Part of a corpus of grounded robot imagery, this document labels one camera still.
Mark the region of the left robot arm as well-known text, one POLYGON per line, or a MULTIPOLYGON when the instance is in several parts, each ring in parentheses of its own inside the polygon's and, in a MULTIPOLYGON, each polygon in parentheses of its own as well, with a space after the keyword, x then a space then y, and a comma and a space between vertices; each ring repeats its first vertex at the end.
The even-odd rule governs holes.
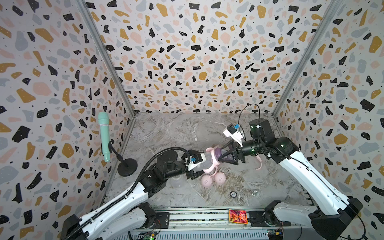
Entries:
POLYGON ((174 177, 192 176, 194 168, 205 161, 203 152, 171 147, 156 153, 144 165, 134 183, 100 208, 82 216, 68 217, 62 240, 112 240, 139 228, 151 228, 156 211, 148 199, 162 190, 174 177))

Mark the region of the purple collar with nipple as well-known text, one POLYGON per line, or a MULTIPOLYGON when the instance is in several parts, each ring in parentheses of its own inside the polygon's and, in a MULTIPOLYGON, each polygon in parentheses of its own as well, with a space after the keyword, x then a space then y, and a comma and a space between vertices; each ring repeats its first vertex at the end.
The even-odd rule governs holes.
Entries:
POLYGON ((214 148, 211 151, 211 156, 212 156, 212 160, 213 160, 214 164, 216 164, 216 165, 220 164, 219 157, 221 155, 222 155, 222 149, 221 148, 214 148))

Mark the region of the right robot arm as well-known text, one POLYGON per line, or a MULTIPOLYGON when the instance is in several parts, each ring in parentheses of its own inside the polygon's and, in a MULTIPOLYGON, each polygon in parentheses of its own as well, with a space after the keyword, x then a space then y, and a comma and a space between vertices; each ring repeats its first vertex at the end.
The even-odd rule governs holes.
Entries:
POLYGON ((266 119, 250 121, 251 140, 244 138, 239 125, 228 125, 223 133, 231 138, 231 148, 219 162, 238 165, 246 156, 265 156, 288 171, 314 199, 314 206, 299 206, 275 200, 264 210, 264 221, 270 226, 283 222, 312 227, 326 240, 337 240, 363 208, 356 198, 348 198, 330 184, 307 160, 289 138, 276 138, 266 119))

